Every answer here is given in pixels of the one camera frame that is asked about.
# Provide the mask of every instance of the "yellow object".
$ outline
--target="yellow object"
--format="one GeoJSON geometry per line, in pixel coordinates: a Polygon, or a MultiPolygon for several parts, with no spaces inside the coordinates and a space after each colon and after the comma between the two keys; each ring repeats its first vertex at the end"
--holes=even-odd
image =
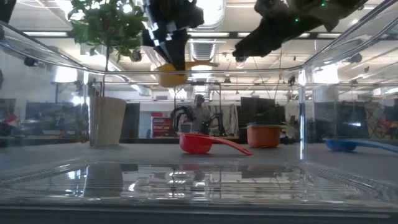
{"type": "MultiPolygon", "coordinates": [[[[217,67],[218,64],[211,63],[209,61],[194,61],[194,62],[185,62],[185,69],[191,70],[193,67],[197,65],[207,65],[211,67],[217,67]]],[[[175,68],[172,64],[165,64],[160,67],[157,67],[155,71],[167,72],[167,71],[175,71],[175,68]]],[[[181,85],[187,82],[188,75],[186,74],[160,74],[157,76],[157,82],[162,87],[174,87],[177,85],[181,85]]]]}

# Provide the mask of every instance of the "green leaves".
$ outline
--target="green leaves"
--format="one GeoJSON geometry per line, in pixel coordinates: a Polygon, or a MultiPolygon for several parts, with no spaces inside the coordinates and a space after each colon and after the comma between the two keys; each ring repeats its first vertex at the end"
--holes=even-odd
{"type": "Polygon", "coordinates": [[[121,56],[130,57],[133,50],[141,46],[140,35],[145,29],[144,12],[135,6],[133,0],[72,0],[73,9],[68,13],[68,19],[73,14],[83,12],[80,20],[72,20],[72,35],[76,43],[95,47],[109,44],[110,50],[117,50],[118,61],[121,56]],[[129,4],[132,11],[125,13],[123,6],[129,4]]]}

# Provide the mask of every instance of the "blue scoop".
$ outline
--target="blue scoop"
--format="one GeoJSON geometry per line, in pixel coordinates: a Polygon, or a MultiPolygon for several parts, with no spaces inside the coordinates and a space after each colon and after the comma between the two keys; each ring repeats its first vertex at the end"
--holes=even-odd
{"type": "Polygon", "coordinates": [[[398,141],[369,139],[324,139],[329,149],[336,152],[351,152],[356,146],[375,147],[398,153],[398,141]]]}

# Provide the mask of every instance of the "person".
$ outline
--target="person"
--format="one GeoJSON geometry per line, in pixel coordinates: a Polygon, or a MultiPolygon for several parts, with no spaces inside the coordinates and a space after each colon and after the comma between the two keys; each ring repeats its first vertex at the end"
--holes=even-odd
{"type": "Polygon", "coordinates": [[[203,103],[205,102],[205,98],[203,95],[196,95],[195,96],[195,101],[194,101],[194,106],[192,107],[196,119],[192,122],[191,124],[191,133],[200,133],[201,131],[201,122],[202,121],[208,121],[210,119],[210,111],[206,108],[203,103]]]}

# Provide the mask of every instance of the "table surface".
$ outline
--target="table surface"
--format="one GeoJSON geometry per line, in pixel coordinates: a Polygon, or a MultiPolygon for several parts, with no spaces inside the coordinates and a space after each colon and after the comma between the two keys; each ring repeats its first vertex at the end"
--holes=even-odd
{"type": "MultiPolygon", "coordinates": [[[[299,145],[280,145],[273,149],[251,149],[245,156],[224,145],[215,144],[210,154],[187,154],[178,144],[120,144],[92,149],[88,144],[71,143],[0,149],[0,174],[53,162],[94,156],[124,159],[141,164],[297,164],[299,145]]],[[[354,152],[331,152],[325,144],[307,144],[305,161],[334,167],[374,180],[398,184],[398,154],[383,149],[358,147],[354,152]]]]}

